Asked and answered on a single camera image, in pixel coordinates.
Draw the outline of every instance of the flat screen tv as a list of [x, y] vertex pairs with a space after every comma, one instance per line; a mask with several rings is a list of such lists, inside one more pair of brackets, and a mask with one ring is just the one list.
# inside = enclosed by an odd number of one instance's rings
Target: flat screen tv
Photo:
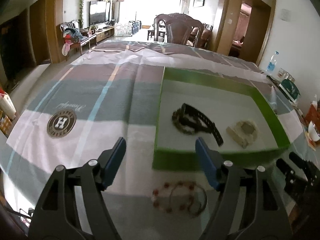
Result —
[[110, 2], [91, 1], [90, 2], [90, 25], [104, 23], [109, 20]]

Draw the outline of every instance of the red bead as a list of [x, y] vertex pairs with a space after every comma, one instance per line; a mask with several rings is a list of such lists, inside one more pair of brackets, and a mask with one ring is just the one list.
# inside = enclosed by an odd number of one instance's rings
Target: red bead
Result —
[[154, 196], [158, 196], [158, 195], [159, 195], [159, 190], [158, 190], [158, 189], [155, 189], [155, 190], [152, 192], [152, 194], [153, 194]]

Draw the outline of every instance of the black watch strap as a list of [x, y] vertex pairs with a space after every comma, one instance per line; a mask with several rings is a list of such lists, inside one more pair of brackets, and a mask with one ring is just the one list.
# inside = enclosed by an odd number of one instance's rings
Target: black watch strap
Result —
[[[207, 127], [204, 127], [202, 125], [199, 125], [199, 124], [196, 124], [196, 123], [190, 121], [187, 117], [184, 116], [185, 114], [187, 114], [191, 117], [199, 118], [202, 122], [204, 122], [204, 124]], [[217, 141], [218, 146], [220, 147], [223, 144], [223, 139], [222, 139], [216, 125], [214, 124], [214, 122], [211, 122], [210, 119], [208, 117], [206, 117], [202, 112], [200, 112], [199, 110], [195, 109], [194, 107], [192, 107], [186, 103], [183, 103], [181, 106], [179, 122], [182, 125], [189, 126], [191, 128], [194, 128], [195, 130], [203, 131], [203, 132], [207, 132], [207, 133], [212, 133], [214, 138]]]

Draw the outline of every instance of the box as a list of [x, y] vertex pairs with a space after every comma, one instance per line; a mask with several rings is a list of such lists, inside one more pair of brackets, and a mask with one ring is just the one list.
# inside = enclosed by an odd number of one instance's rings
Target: box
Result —
[[[224, 144], [218, 147], [212, 134], [186, 135], [172, 124], [172, 113], [187, 103], [216, 124]], [[227, 134], [226, 128], [240, 120], [257, 124], [258, 139], [246, 149]], [[199, 171], [196, 138], [236, 165], [254, 168], [278, 158], [289, 139], [277, 116], [260, 92], [227, 78], [175, 68], [164, 68], [152, 167], [169, 171]]]

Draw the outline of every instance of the silver screw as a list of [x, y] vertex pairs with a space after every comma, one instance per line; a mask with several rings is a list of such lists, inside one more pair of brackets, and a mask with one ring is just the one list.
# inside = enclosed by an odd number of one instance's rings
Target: silver screw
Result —
[[58, 165], [56, 167], [56, 171], [62, 171], [64, 169], [64, 166], [63, 165]]
[[89, 160], [88, 164], [89, 166], [95, 166], [97, 165], [98, 161], [97, 160]]
[[227, 167], [231, 167], [233, 165], [232, 161], [224, 161], [223, 164]]
[[263, 166], [258, 166], [258, 167], [257, 167], [257, 170], [260, 171], [260, 172], [265, 172], [265, 171], [266, 171], [266, 168], [263, 167]]

